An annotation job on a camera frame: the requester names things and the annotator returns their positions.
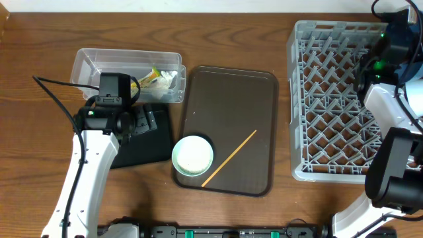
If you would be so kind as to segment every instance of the wooden table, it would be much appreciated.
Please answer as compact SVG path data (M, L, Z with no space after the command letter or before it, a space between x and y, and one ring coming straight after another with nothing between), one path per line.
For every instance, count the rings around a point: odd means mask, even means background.
M178 52L188 73L198 65L269 71L279 80L274 184L263 198L177 187L171 162L111 171L100 224L135 216L146 224L282 226L293 218L323 224L364 190L362 185L298 182L289 169L286 40L296 21L377 21L327 14L46 14L12 13L0 45L0 237L39 237L59 198L72 129L31 79L69 81L80 48ZM71 113L78 89L48 85ZM181 104L171 105L174 132ZM400 237L423 235L419 223L392 221Z

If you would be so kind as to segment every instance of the wooden chopstick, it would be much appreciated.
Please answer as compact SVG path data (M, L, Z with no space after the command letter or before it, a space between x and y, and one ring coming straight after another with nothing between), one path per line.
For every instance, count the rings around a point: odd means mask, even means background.
M238 146L238 148L236 150L234 150L234 152L232 152L232 154L219 166L219 168L217 168L211 175L209 178L207 178L207 180L205 182L203 182L203 184L201 185L201 187L204 187L216 174L217 172L220 171L221 168L223 168L223 166L225 166L229 160L232 159L232 157L246 144L246 142L257 132L257 130L253 131L251 133L251 135L249 137L247 137L245 139L245 141Z

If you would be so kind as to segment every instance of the black cable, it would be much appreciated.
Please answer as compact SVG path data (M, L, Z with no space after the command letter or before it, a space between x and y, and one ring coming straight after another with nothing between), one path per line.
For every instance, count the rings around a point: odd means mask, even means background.
M381 223L382 221L386 221L387 218L399 219L399 220L403 220L403 221L423 221L423 216L402 217L402 216L396 216L396 215L391 215L391 214L385 214L385 215L382 215L377 220L375 220L372 224L370 224L369 226L367 226L366 228L361 230L360 232L357 232L357 234L355 236L353 236L352 238L360 237L364 233L368 232L371 228L375 227L377 224Z
M414 118L411 114L411 112L405 107L404 103L402 102L402 100L399 98L400 94L398 93L399 90L399 85L397 85L395 87L395 98L399 104L399 106L401 107L401 109L405 112L405 114L407 115L408 119L410 119L411 123L414 124L414 126L416 126L416 128L422 133L423 135L423 127L419 124L419 119L418 118Z
M72 184L72 187L71 187L71 192L69 193L69 198L67 199L65 213L63 215L63 223L62 223L61 236L62 236L62 238L66 238L67 237L67 224L69 223L69 211L71 209L72 199L73 199L73 196L75 195L75 190L76 190L77 185L78 185L78 180L79 180L79 177L81 176L82 168L83 168L84 163L85 163L85 146L84 146L84 141L83 141L81 132L79 131L79 129L78 129L75 121L72 118L72 115L69 113L69 111L66 109L66 107L60 102L60 100L56 96L53 95L53 93L50 90L48 90L46 88L46 86L44 86L41 83L41 80L37 76L32 76L32 78L54 100L54 102L65 113L67 119L69 119L69 121L72 124L73 130L75 131L75 133L78 136L79 146L81 147L81 159L79 160L78 170L77 170L77 173L75 175L75 180L73 181L73 184Z
M411 7L416 11L417 20L418 20L417 23L419 24L419 37L418 37L417 46L416 46L416 49L414 51L414 54L411 57L407 67L405 68L404 73L401 75L400 80L398 80L399 84L403 83L403 79L405 79L405 77L408 75L408 73L411 70L411 65L416 60L418 52L420 51L420 44L422 43L422 35L423 35L423 22L422 22L423 20L422 20L422 15L420 14L420 11L418 10L418 7L411 0L405 0L405 1L408 4L410 4Z
M94 95L91 98L87 99L87 101L85 102L85 106L92 106L95 102L95 100L97 99L98 95Z
M45 79L43 77L37 77L37 78L40 81L45 81L45 82L48 82L48 83L55 83L55 84L58 84L58 85L66 85L66 86L74 86L74 87L85 87L85 88L88 88L88 89L100 90L100 89L98 89L98 87L94 87L94 86L90 86L90 85L80 85L80 84L77 84L77 83L65 83L65 82L60 82L60 81L54 81L54 80L50 80L50 79Z
M373 14L373 16L375 16L375 17L377 17L377 18L379 18L379 19L382 19L378 14L376 14L376 12L375 12L375 5L376 5L376 3L378 2L379 0L375 0L374 2L373 2L373 4L371 5L371 13Z
M291 223L293 223L294 221L302 221L305 225L309 225L307 222L305 222L303 219L301 219L301 218L295 218L295 219L292 219L290 222L288 222L288 224L286 225L286 227L285 227L285 235L288 237L288 238L292 238L292 236L288 233L288 228L289 228L289 226L291 225ZM314 232L315 231L313 231L313 229L311 229L311 227L307 227L307 228L309 228L310 229L310 231L311 231L311 233L313 233L314 234Z
M402 216L396 216L396 215L387 214L387 215L384 215L383 217L385 217L385 218L395 218L395 219L400 219L400 220L403 220L403 221L423 221L423 216L418 216L418 217L402 217Z
M100 90L98 87L95 87L95 86L81 85L81 84L77 84L77 83L65 83L65 82L55 81L55 80L51 80L51 79L45 79L43 77L38 77L38 76L36 76L36 77L38 78L38 80L45 81L45 82L48 82L48 83L55 83L55 84L58 84L58 85L73 86L73 87L84 87L84 88L88 88L88 89ZM131 80L137 85L137 89L138 89L138 92L131 99L131 104L134 104L135 102L137 102L137 100L138 100L138 98L141 94L141 86L139 86L139 83L138 83L138 81L135 77L131 77ZM93 100L93 99L95 100L96 97L97 96L89 98L87 100L87 103L90 103L91 100Z
M416 46L416 49L414 51L414 54L411 57L408 65L407 65L407 67L405 68L404 73L401 75L401 78L398 80L398 85L395 87L395 99L397 100L399 106L405 112L405 114L407 115L407 117L411 121L411 123L414 124L416 126L416 128L423 134L423 127L419 124L419 119L418 118L414 118L412 116L411 112L408 111L408 109L403 104L402 100L399 98L400 97L400 94L398 94L398 89L400 87L403 87L403 85L404 85L403 82L405 81L406 76L410 72L411 65L416 60L416 57L418 55L418 52L420 51L420 44L422 42L422 35L423 35L423 20L422 20L422 15L420 14L420 11L418 10L418 7L411 0L405 0L405 1L408 4L410 4L411 7L416 11L417 19L418 19L418 25L419 25L419 37L418 37L418 42L417 42L417 46Z
M137 89L138 89L138 92L131 99L131 105L132 105L137 102L139 95L141 94L141 86L139 86L139 83L135 77L131 77L131 80L137 85Z
M365 63L365 65L364 65L364 67L363 67L363 69L360 71L360 74L358 75L358 78L360 79L361 78L361 76L362 76L362 74L364 73L364 71L369 67L369 65L373 62L373 61L375 61L375 60L379 60L379 57L378 56L373 56L371 59L369 59L368 61L367 61L367 63Z

